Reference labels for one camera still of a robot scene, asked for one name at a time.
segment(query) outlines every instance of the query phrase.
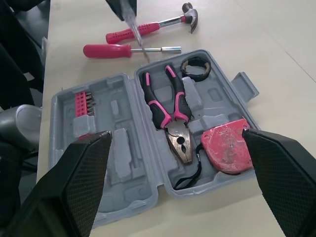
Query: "screwdriver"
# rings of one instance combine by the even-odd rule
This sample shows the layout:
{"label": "screwdriver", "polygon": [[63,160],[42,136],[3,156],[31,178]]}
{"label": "screwdriver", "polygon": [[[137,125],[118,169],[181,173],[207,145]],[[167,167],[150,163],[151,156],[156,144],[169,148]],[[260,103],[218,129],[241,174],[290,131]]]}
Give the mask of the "screwdriver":
{"label": "screwdriver", "polygon": [[130,58],[132,56],[132,53],[142,53],[144,51],[148,53],[181,53],[181,47],[132,49],[130,44],[87,44],[83,47],[83,53],[88,58]]}

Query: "pliers handle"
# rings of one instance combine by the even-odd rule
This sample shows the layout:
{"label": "pliers handle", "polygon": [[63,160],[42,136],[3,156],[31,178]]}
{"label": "pliers handle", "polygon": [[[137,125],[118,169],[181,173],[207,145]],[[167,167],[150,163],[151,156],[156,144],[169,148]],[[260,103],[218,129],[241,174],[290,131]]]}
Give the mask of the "pliers handle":
{"label": "pliers handle", "polygon": [[[192,112],[185,98],[183,83],[176,74],[173,66],[167,65],[165,67],[165,72],[171,81],[175,95],[173,116],[176,120],[184,119],[188,122],[192,116]],[[166,125],[172,122],[172,118],[156,98],[152,90],[151,77],[148,72],[143,73],[142,75],[142,88],[145,94],[145,101],[153,113],[153,122],[155,127],[157,129],[165,129]]]}

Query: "tool case latch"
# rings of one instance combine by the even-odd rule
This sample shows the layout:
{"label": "tool case latch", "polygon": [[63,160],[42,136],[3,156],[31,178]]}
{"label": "tool case latch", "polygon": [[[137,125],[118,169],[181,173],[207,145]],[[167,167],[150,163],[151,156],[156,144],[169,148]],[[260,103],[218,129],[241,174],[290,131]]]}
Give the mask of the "tool case latch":
{"label": "tool case latch", "polygon": [[232,80],[232,84],[245,104],[259,95],[259,91],[245,72],[238,73]]}

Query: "black wrist strap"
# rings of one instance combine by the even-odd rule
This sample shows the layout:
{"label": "black wrist strap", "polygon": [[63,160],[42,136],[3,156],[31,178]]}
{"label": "black wrist strap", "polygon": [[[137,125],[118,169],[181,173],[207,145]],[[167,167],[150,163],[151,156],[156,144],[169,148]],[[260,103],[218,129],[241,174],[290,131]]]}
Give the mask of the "black wrist strap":
{"label": "black wrist strap", "polygon": [[[205,72],[199,75],[191,74],[186,71],[187,66],[202,67],[205,69]],[[208,77],[209,73],[211,72],[211,63],[201,57],[193,57],[182,62],[180,69],[182,77],[191,77],[191,79],[195,80],[196,82],[199,82],[205,80]]]}
{"label": "black wrist strap", "polygon": [[[187,189],[187,188],[191,187],[197,181],[197,179],[198,179],[198,177],[199,177],[199,175],[201,174],[201,171],[202,171],[202,164],[201,164],[201,160],[199,158],[200,150],[204,150],[202,144],[199,144],[197,146],[197,148],[196,148],[196,154],[197,154],[197,159],[198,159],[197,171],[195,172],[195,174],[193,174],[190,177],[179,179],[178,182],[173,187],[174,190]],[[190,180],[190,181],[185,186],[178,187],[181,183],[183,183],[186,180]]]}

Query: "hammer head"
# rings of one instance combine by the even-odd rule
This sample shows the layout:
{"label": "hammer head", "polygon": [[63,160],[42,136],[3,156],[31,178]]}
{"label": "hammer head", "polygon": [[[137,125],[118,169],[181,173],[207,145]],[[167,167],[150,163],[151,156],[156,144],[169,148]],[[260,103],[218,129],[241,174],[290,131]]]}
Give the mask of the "hammer head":
{"label": "hammer head", "polygon": [[184,16],[186,17],[186,23],[191,25],[192,34],[198,25],[198,11],[193,9],[192,4],[189,2],[183,4],[182,10],[184,12]]}

